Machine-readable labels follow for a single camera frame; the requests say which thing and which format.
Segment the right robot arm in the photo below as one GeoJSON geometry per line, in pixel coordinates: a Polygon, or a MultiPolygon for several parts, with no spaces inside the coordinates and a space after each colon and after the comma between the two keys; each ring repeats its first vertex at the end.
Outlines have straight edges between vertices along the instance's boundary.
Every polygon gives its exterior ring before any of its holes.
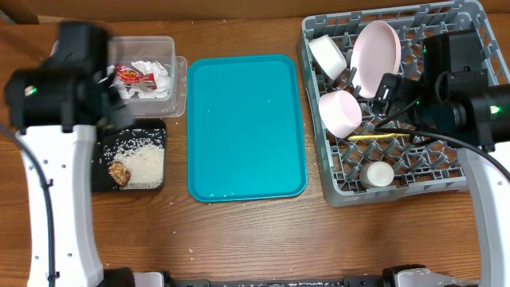
{"type": "Polygon", "coordinates": [[[476,30],[422,42],[417,81],[384,73],[372,110],[413,125],[409,136],[455,148],[473,202],[481,253],[479,286],[509,284],[509,86],[491,85],[476,30]]]}

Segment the brown food scrap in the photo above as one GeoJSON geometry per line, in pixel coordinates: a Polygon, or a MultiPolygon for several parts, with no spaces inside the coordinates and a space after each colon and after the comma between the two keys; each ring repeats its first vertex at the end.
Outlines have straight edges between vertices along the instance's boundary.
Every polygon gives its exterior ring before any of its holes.
{"type": "Polygon", "coordinates": [[[108,173],[121,188],[126,187],[131,179],[131,172],[119,161],[109,166],[108,173]]]}

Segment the yellow plastic spoon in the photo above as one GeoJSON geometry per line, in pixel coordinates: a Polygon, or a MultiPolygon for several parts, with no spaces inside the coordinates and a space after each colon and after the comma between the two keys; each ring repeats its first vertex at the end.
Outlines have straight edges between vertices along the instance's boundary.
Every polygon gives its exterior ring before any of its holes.
{"type": "Polygon", "coordinates": [[[403,133],[384,133],[384,134],[377,134],[377,135],[356,135],[356,136],[349,136],[346,138],[348,141],[359,141],[359,140],[379,140],[379,139],[387,139],[392,137],[407,137],[408,134],[403,133]]]}

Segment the small white bowl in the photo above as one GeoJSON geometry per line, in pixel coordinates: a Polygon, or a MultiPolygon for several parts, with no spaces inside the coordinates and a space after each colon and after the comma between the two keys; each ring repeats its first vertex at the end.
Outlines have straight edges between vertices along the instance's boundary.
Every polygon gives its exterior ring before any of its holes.
{"type": "Polygon", "coordinates": [[[328,35],[310,41],[309,48],[317,64],[330,79],[336,80],[346,69],[345,57],[328,35]]]}

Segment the white plastic cup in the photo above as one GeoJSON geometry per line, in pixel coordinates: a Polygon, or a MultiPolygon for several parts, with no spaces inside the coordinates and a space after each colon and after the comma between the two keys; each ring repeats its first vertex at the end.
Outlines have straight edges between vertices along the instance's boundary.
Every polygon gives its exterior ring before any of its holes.
{"type": "Polygon", "coordinates": [[[372,162],[363,166],[359,180],[365,188],[387,187],[394,180],[394,170],[385,162],[372,162]]]}

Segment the white napkin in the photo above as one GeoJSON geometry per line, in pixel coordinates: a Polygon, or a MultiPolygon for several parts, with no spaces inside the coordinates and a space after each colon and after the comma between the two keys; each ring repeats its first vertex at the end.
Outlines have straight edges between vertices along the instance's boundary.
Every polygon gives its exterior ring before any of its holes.
{"type": "MultiPolygon", "coordinates": [[[[115,74],[115,66],[116,65],[110,65],[107,67],[107,74],[109,76],[115,74]]],[[[128,100],[134,98],[135,96],[139,99],[161,99],[167,96],[170,92],[171,75],[167,69],[158,61],[134,61],[130,65],[125,66],[135,69],[142,74],[153,73],[155,77],[155,83],[157,84],[157,89],[153,90],[144,87],[124,87],[123,85],[117,85],[114,79],[112,85],[117,88],[120,96],[123,99],[128,100]]]]}

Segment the large white plate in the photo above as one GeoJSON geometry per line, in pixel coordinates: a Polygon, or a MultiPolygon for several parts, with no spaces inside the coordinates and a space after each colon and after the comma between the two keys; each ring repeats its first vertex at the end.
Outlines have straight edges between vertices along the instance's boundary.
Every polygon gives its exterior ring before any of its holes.
{"type": "Polygon", "coordinates": [[[356,69],[352,84],[359,95],[375,96],[385,73],[396,74],[401,62],[401,44],[394,28],[384,21],[368,24],[355,41],[351,67],[356,69]]]}

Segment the white rice pile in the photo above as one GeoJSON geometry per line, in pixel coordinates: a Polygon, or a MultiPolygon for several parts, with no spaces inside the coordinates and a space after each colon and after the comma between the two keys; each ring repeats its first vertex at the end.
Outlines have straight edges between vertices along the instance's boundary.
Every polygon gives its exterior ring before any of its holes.
{"type": "Polygon", "coordinates": [[[106,175],[113,180],[114,188],[147,190],[163,183],[166,132],[162,128],[132,128],[113,136],[103,144],[99,163],[104,163],[106,175]],[[109,175],[108,168],[121,162],[130,172],[131,179],[121,188],[109,175]]]}

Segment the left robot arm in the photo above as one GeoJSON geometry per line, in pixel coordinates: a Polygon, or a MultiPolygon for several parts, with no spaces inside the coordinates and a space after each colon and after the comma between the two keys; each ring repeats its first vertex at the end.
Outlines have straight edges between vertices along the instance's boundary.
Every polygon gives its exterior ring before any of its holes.
{"type": "Polygon", "coordinates": [[[21,150],[29,195],[31,286],[132,286],[129,269],[104,269],[92,227],[92,158],[100,136],[134,121],[108,70],[111,34],[62,22],[57,46],[14,71],[2,128],[21,150]]]}

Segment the red foil snack wrapper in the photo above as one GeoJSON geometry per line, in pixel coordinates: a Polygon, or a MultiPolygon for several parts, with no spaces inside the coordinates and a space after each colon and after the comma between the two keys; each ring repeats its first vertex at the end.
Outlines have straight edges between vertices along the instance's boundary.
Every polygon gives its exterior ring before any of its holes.
{"type": "Polygon", "coordinates": [[[141,72],[125,65],[116,65],[115,74],[115,83],[117,85],[136,88],[144,87],[153,90],[157,89],[153,73],[142,74],[141,72]]]}

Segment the white bowl with food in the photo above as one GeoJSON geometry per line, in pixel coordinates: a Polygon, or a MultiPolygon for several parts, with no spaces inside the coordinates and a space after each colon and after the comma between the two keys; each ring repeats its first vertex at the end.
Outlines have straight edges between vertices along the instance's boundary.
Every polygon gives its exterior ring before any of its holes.
{"type": "Polygon", "coordinates": [[[326,129],[338,138],[348,137],[362,122],[358,101],[344,90],[323,95],[319,112],[326,129]]]}

